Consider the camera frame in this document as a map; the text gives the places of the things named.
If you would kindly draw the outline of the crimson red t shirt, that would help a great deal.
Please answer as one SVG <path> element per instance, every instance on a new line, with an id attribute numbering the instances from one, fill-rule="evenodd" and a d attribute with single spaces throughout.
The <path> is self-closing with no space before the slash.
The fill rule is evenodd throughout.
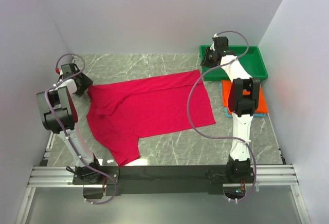
<path id="1" fill-rule="evenodd" d="M 215 124 L 199 70 L 88 88 L 87 122 L 119 166 L 140 157 L 139 138 Z"/>

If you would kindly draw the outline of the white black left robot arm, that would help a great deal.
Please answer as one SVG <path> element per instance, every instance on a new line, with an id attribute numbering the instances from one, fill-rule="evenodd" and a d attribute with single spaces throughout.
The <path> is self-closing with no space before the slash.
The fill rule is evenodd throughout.
<path id="1" fill-rule="evenodd" d="M 71 97 L 82 96 L 93 81 L 75 63 L 64 64 L 56 72 L 60 77 L 54 89 L 36 95 L 42 124 L 46 130 L 58 135 L 68 147 L 75 168 L 66 169 L 74 174 L 75 179 L 86 184 L 101 183 L 104 176 L 99 173 L 100 163 L 82 138 L 78 114 Z"/>

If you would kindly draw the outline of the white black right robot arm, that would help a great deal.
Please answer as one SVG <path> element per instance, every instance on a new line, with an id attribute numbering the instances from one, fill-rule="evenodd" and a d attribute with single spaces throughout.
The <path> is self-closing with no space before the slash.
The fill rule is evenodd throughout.
<path id="1" fill-rule="evenodd" d="M 215 35 L 212 39 L 203 64 L 209 68 L 220 65 L 231 81 L 228 109 L 232 112 L 234 138 L 227 162 L 227 177 L 231 182 L 240 183 L 253 175 L 248 145 L 251 123 L 259 105 L 260 80 L 253 78 L 235 52 L 229 50 L 227 37 Z"/>

